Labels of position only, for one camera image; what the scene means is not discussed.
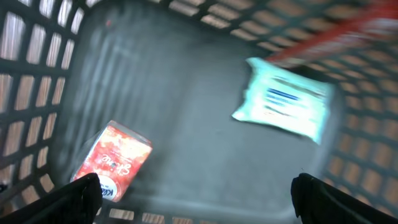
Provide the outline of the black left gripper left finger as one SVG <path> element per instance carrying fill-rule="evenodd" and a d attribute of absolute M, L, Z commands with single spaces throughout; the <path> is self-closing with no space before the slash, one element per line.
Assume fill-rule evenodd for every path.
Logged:
<path fill-rule="evenodd" d="M 103 203 L 97 174 L 89 173 L 1 218 L 1 224 L 92 224 Z"/>

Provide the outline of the small red tissue box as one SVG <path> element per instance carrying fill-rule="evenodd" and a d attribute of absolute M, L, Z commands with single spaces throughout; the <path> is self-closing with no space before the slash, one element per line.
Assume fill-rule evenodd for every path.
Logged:
<path fill-rule="evenodd" d="M 95 173 L 99 178 L 103 198 L 118 202 L 151 152 L 152 143 L 148 139 L 110 121 L 89 147 L 71 180 Z"/>

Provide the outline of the mint wet wipes pack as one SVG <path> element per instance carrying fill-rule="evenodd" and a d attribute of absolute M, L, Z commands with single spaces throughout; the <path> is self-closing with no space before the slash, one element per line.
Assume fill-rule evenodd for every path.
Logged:
<path fill-rule="evenodd" d="M 244 102 L 232 114 L 238 121 L 275 126 L 321 144 L 335 92 L 332 84 L 297 75 L 257 57 Z"/>

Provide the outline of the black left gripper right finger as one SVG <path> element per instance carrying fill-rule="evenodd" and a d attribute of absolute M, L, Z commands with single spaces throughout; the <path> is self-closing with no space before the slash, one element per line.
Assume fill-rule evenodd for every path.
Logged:
<path fill-rule="evenodd" d="M 301 173 L 290 188 L 295 215 L 303 224 L 397 224 L 397 219 Z"/>

